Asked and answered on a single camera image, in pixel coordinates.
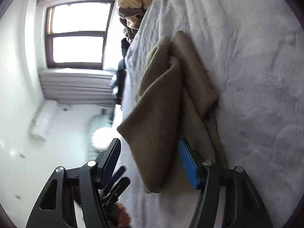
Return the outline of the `person's left hand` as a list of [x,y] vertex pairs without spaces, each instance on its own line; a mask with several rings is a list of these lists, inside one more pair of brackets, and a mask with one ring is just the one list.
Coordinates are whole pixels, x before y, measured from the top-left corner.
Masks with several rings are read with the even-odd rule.
[[111,211],[112,225],[114,227],[130,227],[130,216],[121,203],[115,203]]

